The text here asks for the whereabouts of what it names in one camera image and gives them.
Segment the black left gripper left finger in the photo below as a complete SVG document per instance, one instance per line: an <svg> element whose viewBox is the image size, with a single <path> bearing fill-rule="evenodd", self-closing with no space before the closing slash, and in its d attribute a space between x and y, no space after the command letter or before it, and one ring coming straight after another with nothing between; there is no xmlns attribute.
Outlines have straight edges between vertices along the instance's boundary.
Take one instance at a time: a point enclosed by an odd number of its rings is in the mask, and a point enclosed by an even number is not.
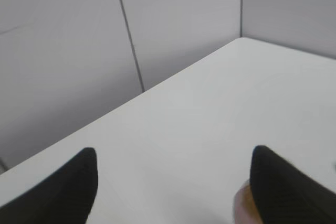
<svg viewBox="0 0 336 224"><path fill-rule="evenodd" d="M96 151L83 148L42 182L1 206L1 223L86 223L98 182Z"/></svg>

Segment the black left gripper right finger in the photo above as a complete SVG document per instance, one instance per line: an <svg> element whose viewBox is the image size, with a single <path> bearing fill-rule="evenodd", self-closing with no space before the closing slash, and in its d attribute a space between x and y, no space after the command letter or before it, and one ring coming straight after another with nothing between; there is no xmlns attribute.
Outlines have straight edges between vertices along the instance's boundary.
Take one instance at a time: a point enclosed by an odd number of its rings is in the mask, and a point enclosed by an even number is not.
<svg viewBox="0 0 336 224"><path fill-rule="evenodd" d="M264 145L253 150L249 183L263 223L335 223L335 193Z"/></svg>

